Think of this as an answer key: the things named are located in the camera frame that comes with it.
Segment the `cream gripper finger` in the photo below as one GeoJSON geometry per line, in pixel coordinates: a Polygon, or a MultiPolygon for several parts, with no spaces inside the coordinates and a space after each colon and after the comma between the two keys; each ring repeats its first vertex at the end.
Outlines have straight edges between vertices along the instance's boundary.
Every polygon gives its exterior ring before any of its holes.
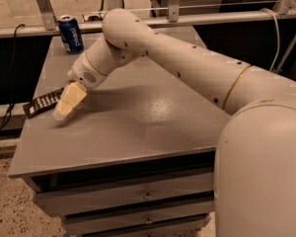
{"type": "Polygon", "coordinates": [[[72,112],[74,108],[67,102],[59,101],[52,113],[52,116],[57,120],[66,119],[72,112]]]}

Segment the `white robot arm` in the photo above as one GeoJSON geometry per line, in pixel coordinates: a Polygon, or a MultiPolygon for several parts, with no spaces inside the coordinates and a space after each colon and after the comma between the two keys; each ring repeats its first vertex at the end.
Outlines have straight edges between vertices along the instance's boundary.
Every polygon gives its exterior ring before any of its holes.
{"type": "Polygon", "coordinates": [[[124,9],[68,72],[65,119],[116,68],[145,55],[230,115],[216,147],[216,237],[296,237],[296,82],[163,35],[124,9]]]}

